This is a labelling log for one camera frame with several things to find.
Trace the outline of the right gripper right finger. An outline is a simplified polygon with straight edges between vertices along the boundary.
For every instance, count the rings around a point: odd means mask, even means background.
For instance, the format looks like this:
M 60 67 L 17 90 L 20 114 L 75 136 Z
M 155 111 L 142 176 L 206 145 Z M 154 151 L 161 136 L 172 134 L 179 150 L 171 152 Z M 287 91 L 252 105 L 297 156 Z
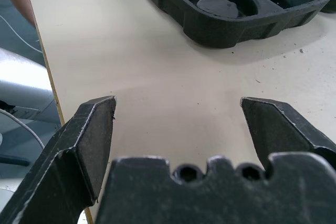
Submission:
M 240 106 L 262 165 L 268 162 L 271 153 L 310 152 L 335 168 L 335 143 L 290 104 L 243 97 Z

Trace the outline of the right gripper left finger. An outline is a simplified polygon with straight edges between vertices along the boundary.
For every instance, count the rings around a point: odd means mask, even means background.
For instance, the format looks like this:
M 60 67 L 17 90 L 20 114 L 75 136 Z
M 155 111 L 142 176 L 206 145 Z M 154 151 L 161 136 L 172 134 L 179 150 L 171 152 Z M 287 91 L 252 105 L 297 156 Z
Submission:
M 1 211 L 1 223 L 78 222 L 102 188 L 116 105 L 109 96 L 79 106 Z

